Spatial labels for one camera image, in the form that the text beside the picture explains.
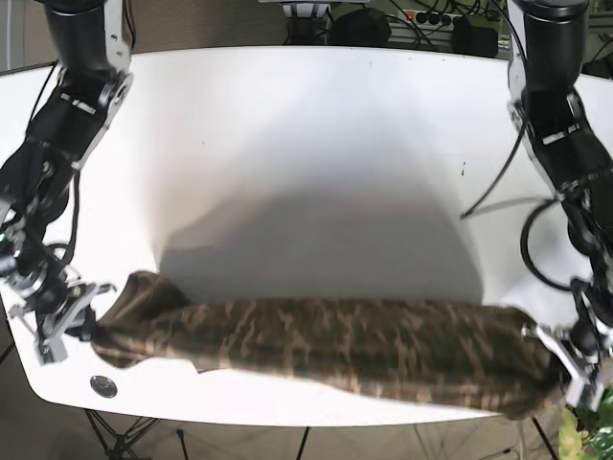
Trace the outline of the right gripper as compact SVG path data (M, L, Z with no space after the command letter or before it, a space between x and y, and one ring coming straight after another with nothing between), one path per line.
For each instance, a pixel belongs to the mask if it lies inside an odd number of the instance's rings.
M68 277L69 265L64 259L67 249L53 249L49 255L18 271L18 253L1 251L1 282L22 299L9 310L11 319L28 326L26 315L34 314L35 326L28 331L34 336L34 351L40 364L60 363L68 357L62 338L68 334L81 341L91 340L96 314L93 299L115 291L110 283L85 283L79 275Z

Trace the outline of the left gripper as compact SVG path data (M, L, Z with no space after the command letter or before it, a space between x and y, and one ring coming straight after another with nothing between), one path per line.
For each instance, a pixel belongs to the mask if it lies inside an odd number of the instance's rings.
M574 408L599 409L605 392L604 362L612 356L612 294L594 282L570 283L578 319L570 328L524 325L522 335L539 340L564 369L564 399Z

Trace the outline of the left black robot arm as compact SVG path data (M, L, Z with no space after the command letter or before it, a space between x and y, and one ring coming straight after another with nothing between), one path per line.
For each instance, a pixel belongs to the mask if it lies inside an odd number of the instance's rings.
M554 392L591 410L602 400L601 367L612 354L612 158L590 127L575 87L588 15L585 1L511 1L503 10L511 30L516 143L526 148L553 191L522 227L522 261L537 272L529 250L531 229L543 212L559 205L569 240L590 261L592 276L561 286L578 314L569 328L536 324L519 310L497 312L487 329L510 342L512 362L484 361L486 376L458 395L470 408L519 417Z

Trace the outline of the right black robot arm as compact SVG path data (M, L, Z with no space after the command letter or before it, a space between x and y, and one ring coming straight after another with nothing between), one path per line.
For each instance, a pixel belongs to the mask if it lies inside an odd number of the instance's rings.
M93 299L113 285L69 270L76 252L81 171L133 83L135 31L127 1L47 1L58 52L57 84L36 102L19 148L1 166L1 282L21 300L10 317L34 315L41 364L67 358L69 334L88 341Z

